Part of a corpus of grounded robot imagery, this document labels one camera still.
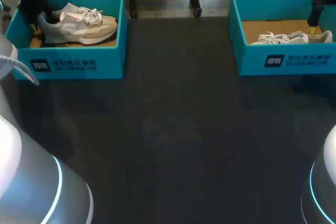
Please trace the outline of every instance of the dark gray mat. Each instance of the dark gray mat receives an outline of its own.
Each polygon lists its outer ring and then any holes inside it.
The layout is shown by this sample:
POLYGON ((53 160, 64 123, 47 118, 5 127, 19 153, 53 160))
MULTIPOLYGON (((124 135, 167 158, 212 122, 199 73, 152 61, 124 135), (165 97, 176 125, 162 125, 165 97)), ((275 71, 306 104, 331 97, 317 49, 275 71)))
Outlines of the dark gray mat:
POLYGON ((123 80, 4 82, 27 133, 88 182, 94 223, 302 223, 336 77, 239 78, 226 23, 130 21, 123 80))

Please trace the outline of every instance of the white cable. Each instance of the white cable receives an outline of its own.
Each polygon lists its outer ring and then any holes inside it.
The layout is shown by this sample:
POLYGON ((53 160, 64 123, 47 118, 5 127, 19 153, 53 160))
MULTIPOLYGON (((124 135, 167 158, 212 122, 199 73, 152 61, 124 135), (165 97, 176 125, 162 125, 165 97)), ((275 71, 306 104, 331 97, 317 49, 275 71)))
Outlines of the white cable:
POLYGON ((2 56, 2 55, 0 55, 0 61, 4 61, 6 63, 12 64, 13 68, 17 70, 19 73, 21 73, 24 77, 26 77, 29 81, 31 81, 35 85, 39 85, 39 82, 34 76, 34 74, 21 61, 18 61, 16 59, 9 58, 6 56, 2 56))

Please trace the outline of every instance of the shoelace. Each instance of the shoelace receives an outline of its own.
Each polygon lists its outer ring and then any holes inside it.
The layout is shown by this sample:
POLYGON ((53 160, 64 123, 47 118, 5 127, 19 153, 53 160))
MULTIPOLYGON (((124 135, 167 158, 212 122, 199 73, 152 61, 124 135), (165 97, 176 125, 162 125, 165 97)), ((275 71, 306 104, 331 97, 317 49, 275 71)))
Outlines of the shoelace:
POLYGON ((13 68, 15 70, 17 70, 20 74, 22 74, 24 77, 26 77, 29 81, 31 81, 35 85, 39 85, 39 82, 36 79, 36 77, 34 76, 34 74, 21 61, 18 61, 18 60, 15 60, 15 59, 12 59, 12 58, 9 58, 9 57, 6 57, 6 56, 2 56, 2 55, 0 55, 0 60, 1 61, 6 61, 6 62, 12 64, 13 68))
POLYGON ((80 7, 79 10, 82 12, 83 14, 83 18, 77 20, 77 22, 81 22, 84 21, 85 23, 89 24, 89 25, 101 25, 103 17, 101 15, 101 13, 103 12, 101 11, 97 11, 97 9, 89 9, 86 7, 80 7))
POLYGON ((258 42, 260 43, 267 43, 267 44, 279 44, 286 41, 289 41, 289 38, 286 34, 279 34, 274 35, 273 33, 269 32, 270 34, 261 34, 259 35, 258 42))

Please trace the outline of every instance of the white sneaker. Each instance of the white sneaker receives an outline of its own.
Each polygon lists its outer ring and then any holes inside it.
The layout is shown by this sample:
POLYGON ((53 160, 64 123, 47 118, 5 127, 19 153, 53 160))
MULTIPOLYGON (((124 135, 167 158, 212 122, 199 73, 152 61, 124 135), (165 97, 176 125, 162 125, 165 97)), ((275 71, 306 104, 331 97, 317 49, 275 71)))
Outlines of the white sneaker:
POLYGON ((310 43, 332 43, 331 31, 325 31, 321 35, 314 37, 307 35, 301 31, 297 31, 290 35, 280 34, 259 35, 258 41, 252 44, 310 44, 310 43))
POLYGON ((62 8, 61 10, 56 10, 53 11, 53 16, 55 18, 60 18, 61 14, 64 13, 75 13, 75 14, 87 14, 88 12, 90 12, 91 10, 89 8, 86 7, 78 7, 76 5, 73 5, 72 3, 68 3, 64 8, 62 8))
POLYGON ((60 22, 57 24, 48 23, 45 14, 40 14, 38 21, 46 36, 46 43, 79 42, 92 45, 108 39, 117 31, 118 23, 115 18, 102 16, 96 9, 84 10, 83 13, 61 12, 60 22))

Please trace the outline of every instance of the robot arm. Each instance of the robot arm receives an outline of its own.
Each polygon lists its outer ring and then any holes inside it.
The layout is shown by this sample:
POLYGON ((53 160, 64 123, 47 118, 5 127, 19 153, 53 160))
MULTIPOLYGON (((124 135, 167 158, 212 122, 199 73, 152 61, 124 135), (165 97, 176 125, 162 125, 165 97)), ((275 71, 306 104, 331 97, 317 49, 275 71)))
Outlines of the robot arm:
MULTIPOLYGON (((47 8, 47 0, 21 0, 19 10, 26 17, 29 24, 35 24, 37 16, 47 8)), ((26 76, 31 82, 38 85, 38 80, 34 77, 26 65, 17 60, 18 53, 15 46, 1 34, 0 31, 0 79, 5 77, 14 68, 26 76)))
POLYGON ((313 0, 312 6, 313 9, 311 11, 310 17, 308 18, 307 22, 310 26, 311 35, 314 36, 316 27, 319 24, 319 19, 321 16, 322 11, 324 10, 325 5, 335 5, 336 0, 313 0))

